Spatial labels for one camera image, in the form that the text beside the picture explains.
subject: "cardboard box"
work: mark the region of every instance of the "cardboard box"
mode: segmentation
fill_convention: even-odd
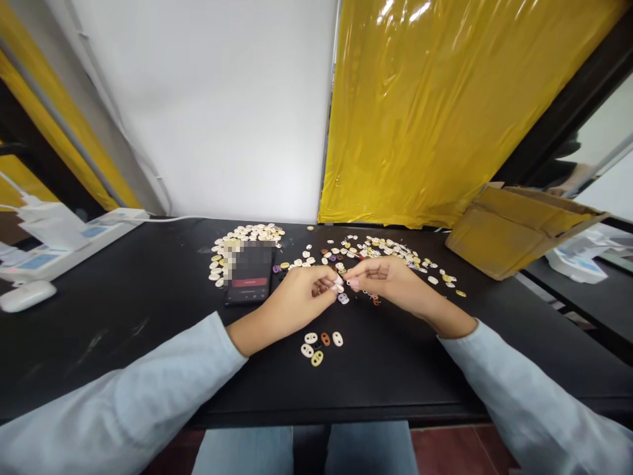
[[[446,246],[486,275],[503,280],[608,216],[541,191],[500,189],[490,183],[466,209]]]

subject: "computer mouse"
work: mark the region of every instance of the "computer mouse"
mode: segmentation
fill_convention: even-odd
[[[55,295],[57,289],[46,280],[35,280],[0,296],[0,308],[7,313],[26,310]]]

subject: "phone screen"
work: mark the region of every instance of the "phone screen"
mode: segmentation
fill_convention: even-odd
[[[275,248],[268,242],[242,242],[243,246],[229,260],[231,269],[224,298],[227,307],[262,303],[270,295]]]

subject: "yellow plastic sheet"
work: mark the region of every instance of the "yellow plastic sheet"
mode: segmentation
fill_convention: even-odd
[[[37,196],[42,201],[59,201],[57,197],[34,175],[22,165],[22,162],[15,155],[8,155],[0,158],[0,172],[10,177],[29,195]],[[19,208],[24,206],[24,201],[20,193],[11,187],[0,177],[0,204]],[[12,211],[9,208],[2,208],[0,212]]]
[[[345,0],[320,222],[451,227],[625,0]]]
[[[65,90],[29,33],[20,23],[7,0],[0,0],[0,35],[64,117],[77,139],[88,151],[110,185],[125,201],[125,204],[130,208],[142,208],[131,188],[95,136],[90,124]],[[0,78],[9,87],[48,143],[93,198],[106,210],[118,208],[119,206],[110,197],[101,181],[2,51],[0,51]]]

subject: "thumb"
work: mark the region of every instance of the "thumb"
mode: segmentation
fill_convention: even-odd
[[[349,281],[354,290],[364,290],[370,294],[384,295],[387,282],[380,279],[355,278]]]
[[[332,305],[336,301],[337,296],[338,293],[335,290],[327,289],[327,291],[323,292],[321,295],[314,297],[312,301],[316,311],[318,312],[317,315],[320,315],[327,307]]]

